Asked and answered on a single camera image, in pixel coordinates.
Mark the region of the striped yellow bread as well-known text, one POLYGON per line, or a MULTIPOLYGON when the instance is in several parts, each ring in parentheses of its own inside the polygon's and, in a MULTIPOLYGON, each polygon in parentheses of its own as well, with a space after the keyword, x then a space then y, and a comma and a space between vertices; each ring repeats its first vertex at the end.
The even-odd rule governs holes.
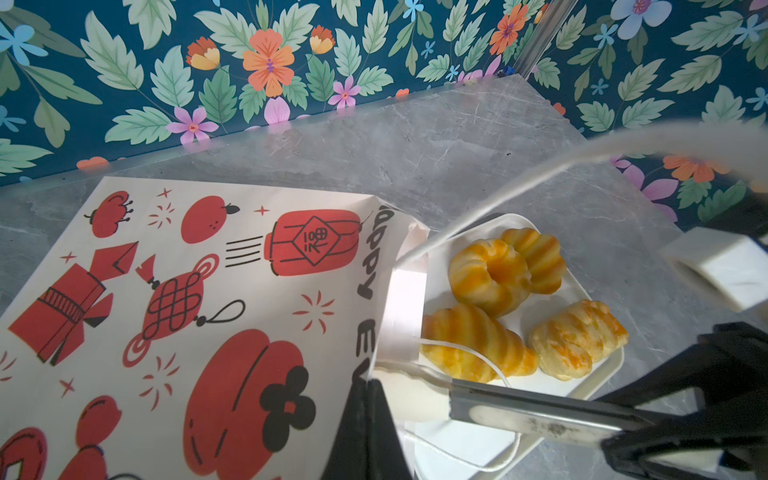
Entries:
POLYGON ((489 383, 538 369, 538 358, 518 334, 473 305, 425 316, 421 338, 426 341, 421 353, 455 379, 489 383))

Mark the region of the pale crumbly orange bread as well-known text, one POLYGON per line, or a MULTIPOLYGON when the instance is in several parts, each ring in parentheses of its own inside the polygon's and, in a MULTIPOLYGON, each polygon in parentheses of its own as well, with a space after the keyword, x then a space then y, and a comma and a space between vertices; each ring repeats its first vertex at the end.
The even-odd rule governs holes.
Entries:
POLYGON ((606 304, 581 300, 537 325, 528 341, 545 374, 569 381, 627 345, 629 333, 606 304))

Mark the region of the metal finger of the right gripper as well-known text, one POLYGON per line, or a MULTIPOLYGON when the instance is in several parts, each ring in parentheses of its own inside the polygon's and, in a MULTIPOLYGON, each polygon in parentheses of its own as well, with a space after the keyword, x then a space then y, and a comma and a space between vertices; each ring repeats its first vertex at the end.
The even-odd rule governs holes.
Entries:
POLYGON ((656 412, 461 381, 425 367, 376 367, 373 378, 401 421, 455 420, 592 448, 660 422, 656 412))

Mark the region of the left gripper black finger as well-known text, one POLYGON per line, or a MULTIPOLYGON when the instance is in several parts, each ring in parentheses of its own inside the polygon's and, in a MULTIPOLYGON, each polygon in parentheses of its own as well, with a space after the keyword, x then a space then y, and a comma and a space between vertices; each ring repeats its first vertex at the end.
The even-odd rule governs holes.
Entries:
POLYGON ((380 381, 358 378, 352 382, 322 477, 413 478, 380 381))

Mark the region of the round yellow fluted bread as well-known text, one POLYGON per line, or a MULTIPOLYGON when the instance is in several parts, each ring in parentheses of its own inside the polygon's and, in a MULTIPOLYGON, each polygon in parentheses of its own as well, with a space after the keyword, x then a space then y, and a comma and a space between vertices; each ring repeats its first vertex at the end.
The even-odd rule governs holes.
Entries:
POLYGON ((491 318, 516 310, 531 294, 523 256, 500 239, 477 240, 453 257, 448 278, 454 297, 491 318))

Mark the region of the red white paper bag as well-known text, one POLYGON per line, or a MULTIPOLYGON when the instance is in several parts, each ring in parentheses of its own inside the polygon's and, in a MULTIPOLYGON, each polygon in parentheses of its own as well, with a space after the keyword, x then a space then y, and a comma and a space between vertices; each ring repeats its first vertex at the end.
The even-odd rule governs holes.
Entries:
MULTIPOLYGON (((455 379, 420 349, 429 253, 561 172, 641 152, 767 178, 765 127, 680 121, 509 175, 452 167, 427 192, 449 204, 437 235, 392 194, 102 179, 2 315, 2 477, 324 479, 355 379, 455 379)), ((551 295, 560 233, 531 222, 486 239, 551 295)))

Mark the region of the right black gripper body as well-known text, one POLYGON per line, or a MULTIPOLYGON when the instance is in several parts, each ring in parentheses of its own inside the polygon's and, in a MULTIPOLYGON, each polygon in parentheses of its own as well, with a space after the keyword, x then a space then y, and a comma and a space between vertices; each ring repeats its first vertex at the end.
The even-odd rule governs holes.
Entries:
POLYGON ((636 479, 697 479, 661 462, 663 454, 712 451, 719 466, 767 475, 767 334, 744 322, 718 324, 639 380, 602 401, 641 408, 690 390, 696 410, 601 445, 608 465, 636 479))

